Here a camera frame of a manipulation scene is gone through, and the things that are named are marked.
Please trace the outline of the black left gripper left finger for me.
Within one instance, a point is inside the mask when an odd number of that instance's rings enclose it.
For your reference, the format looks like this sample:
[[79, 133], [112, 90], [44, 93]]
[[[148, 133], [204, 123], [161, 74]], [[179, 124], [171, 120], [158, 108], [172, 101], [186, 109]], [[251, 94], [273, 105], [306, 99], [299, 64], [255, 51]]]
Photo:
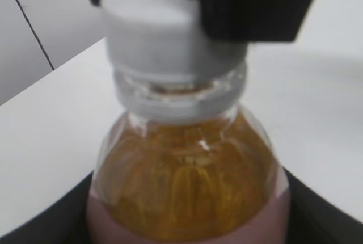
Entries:
[[49, 208], [1, 237], [1, 243], [62, 243], [86, 207], [93, 173]]

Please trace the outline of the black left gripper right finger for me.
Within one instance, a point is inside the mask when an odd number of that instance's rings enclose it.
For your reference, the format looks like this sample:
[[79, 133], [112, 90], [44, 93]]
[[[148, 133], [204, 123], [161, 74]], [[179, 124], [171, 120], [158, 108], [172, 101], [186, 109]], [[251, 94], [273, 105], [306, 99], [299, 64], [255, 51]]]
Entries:
[[287, 169], [290, 189], [288, 244], [362, 243], [362, 223], [320, 197]]

